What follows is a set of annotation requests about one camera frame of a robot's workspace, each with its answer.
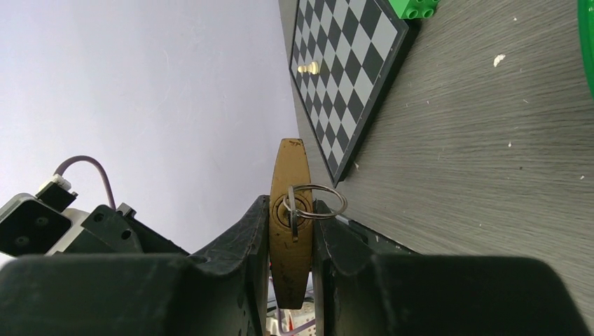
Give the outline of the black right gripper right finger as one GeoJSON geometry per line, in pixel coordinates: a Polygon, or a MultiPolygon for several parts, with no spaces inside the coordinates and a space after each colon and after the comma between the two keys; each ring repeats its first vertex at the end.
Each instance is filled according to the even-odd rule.
{"type": "Polygon", "coordinates": [[[336,219],[314,224],[319,335],[588,335],[562,279],[532,258],[422,255],[336,219]]]}

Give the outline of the brass padlock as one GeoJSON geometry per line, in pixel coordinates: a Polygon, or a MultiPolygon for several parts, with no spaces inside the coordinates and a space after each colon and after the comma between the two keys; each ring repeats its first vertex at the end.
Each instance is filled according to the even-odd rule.
{"type": "Polygon", "coordinates": [[[302,139],[282,139],[270,189],[269,256],[272,282],[280,309],[302,307],[312,264],[313,222],[333,218],[346,210],[347,199],[334,188],[311,182],[302,139]],[[318,212],[313,190],[334,194],[340,208],[318,212]]]}

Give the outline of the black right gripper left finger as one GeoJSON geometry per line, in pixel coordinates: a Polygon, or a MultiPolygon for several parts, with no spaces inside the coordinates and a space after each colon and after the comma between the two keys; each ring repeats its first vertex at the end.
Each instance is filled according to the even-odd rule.
{"type": "Polygon", "coordinates": [[[1,268],[2,335],[263,335],[268,205],[195,253],[58,253],[1,268]]]}

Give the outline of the green cable lock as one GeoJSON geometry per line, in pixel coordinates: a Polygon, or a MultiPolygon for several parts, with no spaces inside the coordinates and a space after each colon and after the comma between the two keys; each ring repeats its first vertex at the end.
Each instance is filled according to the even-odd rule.
{"type": "Polygon", "coordinates": [[[584,73],[593,96],[593,0],[577,0],[576,7],[584,73]]]}

